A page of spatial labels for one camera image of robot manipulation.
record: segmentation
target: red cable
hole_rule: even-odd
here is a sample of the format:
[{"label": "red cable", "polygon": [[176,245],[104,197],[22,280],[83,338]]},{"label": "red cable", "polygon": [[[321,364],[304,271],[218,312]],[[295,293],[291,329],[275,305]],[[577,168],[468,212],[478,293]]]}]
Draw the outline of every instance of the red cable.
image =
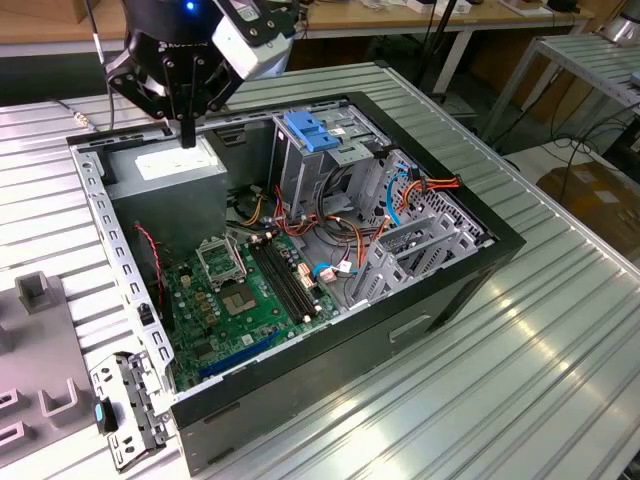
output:
[{"label": "red cable", "polygon": [[158,279],[158,289],[160,291],[160,305],[162,305],[162,281],[160,279],[160,272],[161,272],[160,257],[158,256],[158,250],[156,250],[156,243],[153,241],[153,238],[151,238],[151,235],[149,235],[149,232],[147,232],[140,225],[134,225],[133,228],[142,232],[142,234],[147,238],[147,241],[149,242],[149,246],[153,251],[153,257],[156,259],[156,278]]}]

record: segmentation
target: metal workbench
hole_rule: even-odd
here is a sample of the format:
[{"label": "metal workbench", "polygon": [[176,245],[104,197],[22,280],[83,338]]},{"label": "metal workbench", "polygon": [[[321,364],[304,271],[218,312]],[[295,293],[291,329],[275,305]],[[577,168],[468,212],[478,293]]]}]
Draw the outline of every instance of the metal workbench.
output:
[{"label": "metal workbench", "polygon": [[[640,448],[639,272],[390,69],[249,82],[230,106],[352,90],[367,92],[527,244],[455,321],[198,478],[615,478]],[[107,124],[104,97],[70,103]],[[147,121],[116,105],[118,126]],[[63,276],[93,367],[139,343],[65,147],[78,131],[52,103],[0,109],[0,287],[38,269]],[[92,427],[0,478],[112,472]],[[126,475],[185,476],[175,439]]]},{"label": "metal workbench", "polygon": [[600,100],[586,115],[588,123],[581,131],[584,132],[593,125],[609,98],[623,107],[633,107],[636,112],[640,111],[636,108],[640,105],[640,88],[630,81],[631,74],[640,71],[640,45],[618,47],[596,33],[534,38],[493,106],[481,132],[483,140],[487,141],[492,136],[504,109],[537,55],[548,58],[551,64],[523,104],[524,110],[536,101],[557,71],[563,68],[601,93]]}]

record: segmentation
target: blue tab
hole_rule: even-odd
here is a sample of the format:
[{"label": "blue tab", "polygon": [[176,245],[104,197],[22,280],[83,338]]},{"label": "blue tab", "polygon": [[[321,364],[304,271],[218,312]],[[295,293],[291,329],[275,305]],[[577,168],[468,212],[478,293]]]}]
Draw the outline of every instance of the blue tab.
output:
[{"label": "blue tab", "polygon": [[309,112],[289,112],[284,114],[289,129],[304,142],[310,152],[328,150],[340,145],[340,140],[329,135],[322,125]]},{"label": "blue tab", "polygon": [[104,418],[104,413],[102,412],[102,405],[100,405],[99,403],[96,404],[95,412],[96,412],[96,420],[98,422],[101,422],[102,419]]}]

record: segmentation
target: wooden table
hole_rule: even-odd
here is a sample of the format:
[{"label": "wooden table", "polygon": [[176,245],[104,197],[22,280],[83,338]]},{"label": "wooden table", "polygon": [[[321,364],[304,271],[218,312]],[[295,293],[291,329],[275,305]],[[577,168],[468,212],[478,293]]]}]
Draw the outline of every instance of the wooden table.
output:
[{"label": "wooden table", "polygon": [[[96,23],[103,48],[123,48],[125,19],[120,0],[101,0],[95,9]],[[392,6],[374,11],[357,0],[340,3],[322,2],[312,5],[305,38],[424,33],[430,15]],[[580,33],[593,14],[583,9],[579,14],[555,13],[547,16],[523,17],[497,0],[485,0],[466,15],[452,16],[445,31],[458,32],[434,92],[446,91],[473,32],[481,30],[572,26],[571,34]],[[435,15],[432,31],[440,22]],[[35,17],[0,12],[0,57],[49,55],[90,52],[94,49],[87,19],[77,25],[48,21]]]}]

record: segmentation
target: robotic end effector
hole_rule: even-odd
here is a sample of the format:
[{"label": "robotic end effector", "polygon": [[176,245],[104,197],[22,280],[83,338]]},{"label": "robotic end effector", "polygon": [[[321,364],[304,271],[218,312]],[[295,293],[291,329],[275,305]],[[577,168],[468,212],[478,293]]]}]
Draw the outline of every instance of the robotic end effector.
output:
[{"label": "robotic end effector", "polygon": [[177,122],[183,148],[193,147],[196,120],[290,47],[292,17],[259,2],[123,0],[127,38],[105,65],[109,85],[151,117]]}]

